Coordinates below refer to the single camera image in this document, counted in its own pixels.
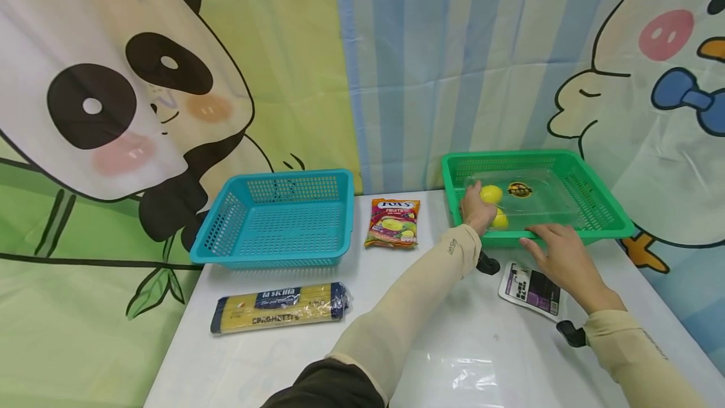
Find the human arm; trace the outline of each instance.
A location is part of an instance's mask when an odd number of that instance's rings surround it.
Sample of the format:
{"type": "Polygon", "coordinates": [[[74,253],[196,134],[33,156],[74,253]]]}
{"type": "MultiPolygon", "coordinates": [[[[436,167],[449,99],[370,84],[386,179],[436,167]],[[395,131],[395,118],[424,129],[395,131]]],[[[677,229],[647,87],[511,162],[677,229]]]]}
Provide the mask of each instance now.
{"type": "Polygon", "coordinates": [[[618,294],[602,280],[582,240],[571,227],[530,228],[547,243],[548,255],[532,240],[521,244],[542,272],[566,290],[588,314],[588,345],[618,383],[631,408],[700,408],[704,400],[627,312],[618,294]]]}
{"type": "Polygon", "coordinates": [[[453,285],[476,266],[480,236],[496,216],[496,207],[483,203],[480,191],[477,183],[461,202],[464,224],[445,232],[370,312],[347,327],[324,360],[307,367],[264,408],[387,405],[421,327],[453,285]]]}

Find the person's left hand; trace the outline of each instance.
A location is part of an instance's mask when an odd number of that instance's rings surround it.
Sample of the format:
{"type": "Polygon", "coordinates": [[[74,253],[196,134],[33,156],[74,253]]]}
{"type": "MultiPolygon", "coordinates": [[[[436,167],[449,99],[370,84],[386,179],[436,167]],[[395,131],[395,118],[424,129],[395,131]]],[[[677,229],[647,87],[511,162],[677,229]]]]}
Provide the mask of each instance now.
{"type": "Polygon", "coordinates": [[[471,226],[478,236],[486,233],[486,229],[496,218],[498,211],[495,204],[486,203],[481,199],[480,181],[466,189],[466,195],[461,199],[459,209],[461,209],[463,223],[471,226]]]}

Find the yellow ball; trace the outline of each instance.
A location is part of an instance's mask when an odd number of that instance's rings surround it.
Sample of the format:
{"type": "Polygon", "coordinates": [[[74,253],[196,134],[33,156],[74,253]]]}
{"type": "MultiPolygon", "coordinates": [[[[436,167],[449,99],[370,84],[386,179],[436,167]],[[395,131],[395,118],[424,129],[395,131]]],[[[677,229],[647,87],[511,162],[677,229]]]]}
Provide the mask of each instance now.
{"type": "Polygon", "coordinates": [[[509,218],[506,217],[506,215],[501,211],[501,208],[496,208],[496,218],[494,218],[494,222],[491,223],[491,227],[494,227],[495,229],[506,229],[509,227],[509,218]]]}
{"type": "Polygon", "coordinates": [[[499,203],[503,198],[503,190],[498,186],[489,184],[481,188],[481,199],[486,203],[499,203]]]}

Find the sticker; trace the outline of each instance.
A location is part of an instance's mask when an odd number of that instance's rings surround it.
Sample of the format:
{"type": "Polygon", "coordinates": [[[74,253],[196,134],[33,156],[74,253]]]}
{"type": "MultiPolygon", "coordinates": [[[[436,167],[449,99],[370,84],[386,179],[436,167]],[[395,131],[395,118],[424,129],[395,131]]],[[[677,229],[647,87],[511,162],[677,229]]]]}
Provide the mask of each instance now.
{"type": "Polygon", "coordinates": [[[300,301],[300,287],[285,288],[284,290],[273,290],[273,292],[261,292],[257,294],[254,302],[255,309],[286,309],[295,306],[300,301]]]}
{"type": "Polygon", "coordinates": [[[514,182],[509,185],[509,194],[518,198],[527,198],[533,194],[534,190],[529,187],[528,184],[521,182],[514,182]]]}
{"type": "Polygon", "coordinates": [[[513,261],[506,265],[499,295],[506,301],[528,307],[553,321],[559,321],[564,316],[562,309],[566,292],[562,292],[557,284],[542,273],[513,261]]]}

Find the green plastic basket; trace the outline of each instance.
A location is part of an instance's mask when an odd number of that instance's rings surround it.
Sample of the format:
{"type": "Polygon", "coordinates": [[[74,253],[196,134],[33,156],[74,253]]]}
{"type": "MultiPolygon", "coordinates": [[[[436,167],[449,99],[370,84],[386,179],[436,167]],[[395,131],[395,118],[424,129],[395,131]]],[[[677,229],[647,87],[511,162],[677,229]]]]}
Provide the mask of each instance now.
{"type": "MultiPolygon", "coordinates": [[[[576,202],[583,226],[577,232],[585,244],[607,239],[625,238],[634,233],[634,224],[624,209],[605,187],[590,166],[568,150],[483,151],[457,152],[443,157],[443,180],[448,207],[455,225],[461,225],[458,203],[466,186],[464,180],[477,174],[502,173],[502,171],[547,170],[557,177],[576,202]]],[[[489,230],[481,238],[487,247],[519,246],[519,238],[528,237],[541,241],[530,232],[489,230]]]]}

